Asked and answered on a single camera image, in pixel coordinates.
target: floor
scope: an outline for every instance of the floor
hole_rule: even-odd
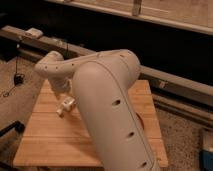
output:
[[[27,123],[43,81],[34,72],[33,66],[32,62],[19,58],[18,71],[25,74],[24,84],[15,87],[9,97],[3,97],[2,92],[13,87],[15,59],[8,63],[0,60],[0,128],[15,120]],[[157,109],[157,114],[169,160],[169,167],[163,170],[198,171],[199,131],[203,126],[160,109]],[[11,131],[0,138],[0,161],[12,164],[20,140],[21,136],[15,131]],[[21,168],[20,170],[34,171],[36,169]],[[52,170],[92,171],[95,169],[66,168]]]

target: wooden plank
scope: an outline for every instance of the wooden plank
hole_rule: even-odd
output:
[[[19,37],[22,37],[22,44],[32,46],[34,48],[42,49],[44,51],[50,52],[51,50],[56,50],[61,54],[65,54],[67,51],[67,43],[66,42],[57,42],[52,38],[42,36],[39,39],[32,38],[25,34],[25,30],[12,27],[5,26],[0,30],[0,36],[9,38],[16,42],[19,42]],[[77,57],[86,54],[94,53],[94,51],[85,49],[79,46],[75,46],[72,44],[68,44],[68,55],[70,57]]]
[[[213,1],[208,0],[208,26],[213,27]]]
[[[88,138],[24,137],[13,164],[15,166],[101,166],[91,143]]]
[[[57,0],[46,1],[64,4]],[[130,11],[133,2],[131,8],[125,2],[115,5],[119,3],[115,0],[107,2],[108,5],[97,2],[98,5],[90,0],[73,0],[66,5],[213,35],[213,19],[208,16],[212,6],[209,6],[207,0],[143,0],[141,14],[138,16],[132,16]]]
[[[135,111],[144,121],[145,134],[160,166],[167,167],[168,160],[148,82],[138,80],[129,90],[129,96]],[[45,81],[14,165],[101,167],[78,109],[60,118],[56,114],[58,105],[49,83]]]

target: white robotic arm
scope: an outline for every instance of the white robotic arm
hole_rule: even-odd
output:
[[[128,50],[103,51],[64,60],[55,51],[35,70],[48,78],[53,91],[72,91],[106,171],[160,171],[128,89],[140,74],[140,63]]]

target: dark background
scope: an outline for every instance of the dark background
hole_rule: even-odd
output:
[[[130,49],[142,65],[213,85],[213,36],[43,0],[1,0],[2,12],[2,26],[35,27],[96,51]]]

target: circular hole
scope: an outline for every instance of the circular hole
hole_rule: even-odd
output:
[[[135,135],[134,132],[130,132],[130,133],[127,135],[127,138],[132,138],[134,135]]]
[[[116,101],[114,101],[114,102],[112,103],[112,105],[113,105],[113,106],[117,106],[117,105],[119,105],[120,103],[121,103],[120,100],[116,100]]]

